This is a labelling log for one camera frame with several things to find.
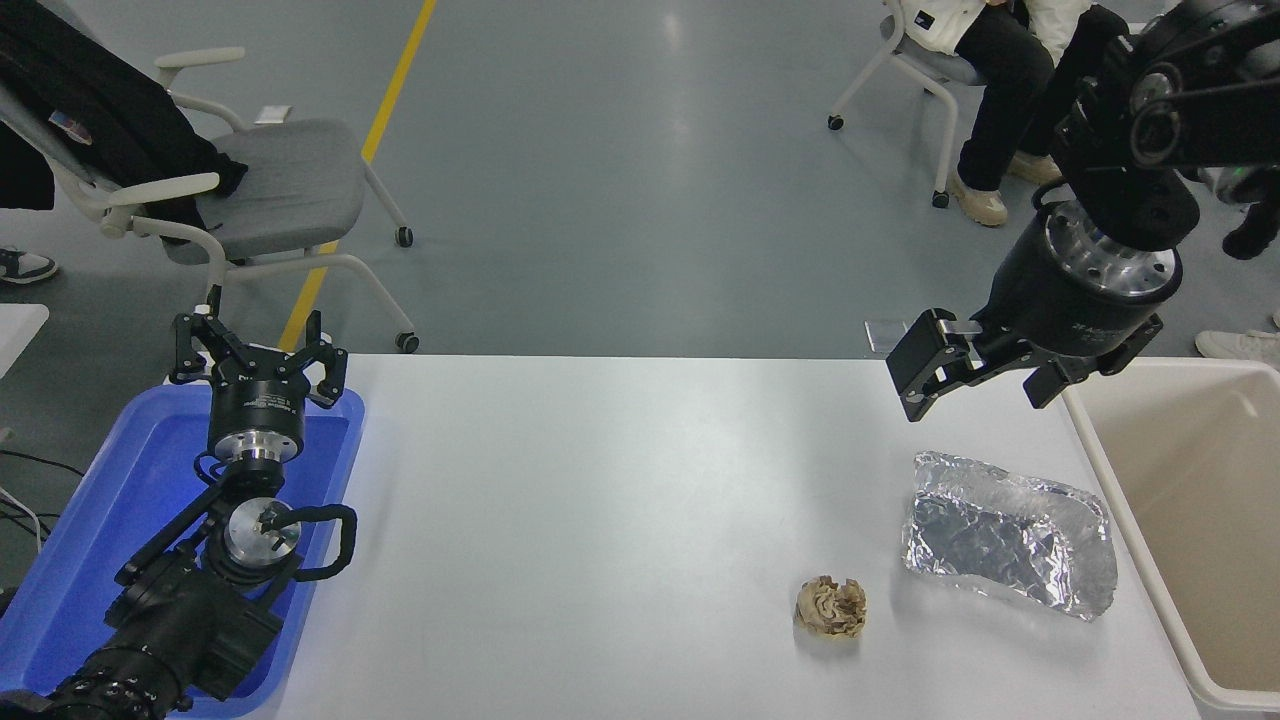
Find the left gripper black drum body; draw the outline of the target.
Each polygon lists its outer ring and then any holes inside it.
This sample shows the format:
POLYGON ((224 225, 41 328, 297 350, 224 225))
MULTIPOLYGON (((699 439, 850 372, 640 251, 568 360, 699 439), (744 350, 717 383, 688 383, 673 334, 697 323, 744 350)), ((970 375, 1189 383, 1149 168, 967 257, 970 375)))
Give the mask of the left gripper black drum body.
POLYGON ((280 378, 271 363, 252 372, 227 360, 214 366, 209 437, 224 439, 248 430, 291 439, 305 436, 305 401, 311 382, 303 373, 280 378))

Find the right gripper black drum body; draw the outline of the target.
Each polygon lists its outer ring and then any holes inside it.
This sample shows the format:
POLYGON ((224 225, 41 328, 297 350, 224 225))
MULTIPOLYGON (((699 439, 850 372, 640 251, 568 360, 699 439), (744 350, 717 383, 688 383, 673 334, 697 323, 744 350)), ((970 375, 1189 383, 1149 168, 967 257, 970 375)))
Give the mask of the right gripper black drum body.
POLYGON ((1038 214, 995 274, 984 350, 1100 357, 1162 302, 1161 252, 1125 249, 1082 214, 1038 214))

